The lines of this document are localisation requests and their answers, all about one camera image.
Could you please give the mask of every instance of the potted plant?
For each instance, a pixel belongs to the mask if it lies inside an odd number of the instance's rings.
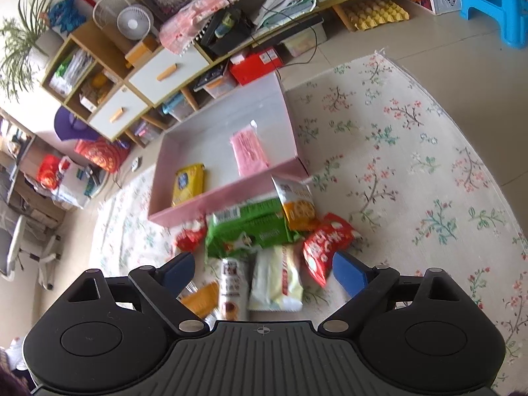
[[[18,94],[31,91],[35,62],[45,63],[63,43],[60,34],[48,29],[41,13],[47,13],[51,0],[18,0],[20,19],[4,19],[0,36],[5,55],[0,65],[0,88],[8,100],[18,102]]]

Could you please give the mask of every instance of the cylindrical snack container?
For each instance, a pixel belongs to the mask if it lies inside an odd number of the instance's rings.
[[[222,259],[218,320],[248,320],[248,264],[234,258]]]

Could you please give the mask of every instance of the floral rug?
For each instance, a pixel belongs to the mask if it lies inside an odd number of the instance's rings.
[[[365,241],[368,265],[404,275],[446,269],[506,341],[494,383],[500,394],[526,387],[528,242],[500,188],[453,120],[405,71],[375,54],[326,71],[287,93],[316,207],[347,218]],[[177,228],[150,223],[152,169],[104,204],[90,266],[126,275],[172,257]],[[197,254],[195,280],[215,277]],[[304,276],[303,310],[252,319],[311,319],[315,326],[348,297],[337,281]]]

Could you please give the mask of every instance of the open box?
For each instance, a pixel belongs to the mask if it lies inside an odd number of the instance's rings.
[[[270,166],[240,177],[230,138],[253,120]],[[197,162],[205,166],[204,193],[171,207],[176,172]],[[148,219],[171,227],[225,209],[274,190],[271,175],[298,180],[308,176],[275,73],[231,91],[165,133],[152,183]]]

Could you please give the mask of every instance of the yellow egg tray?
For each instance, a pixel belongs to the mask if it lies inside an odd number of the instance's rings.
[[[388,22],[409,20],[409,14],[394,1],[366,1],[345,8],[345,12],[354,26],[365,31]]]

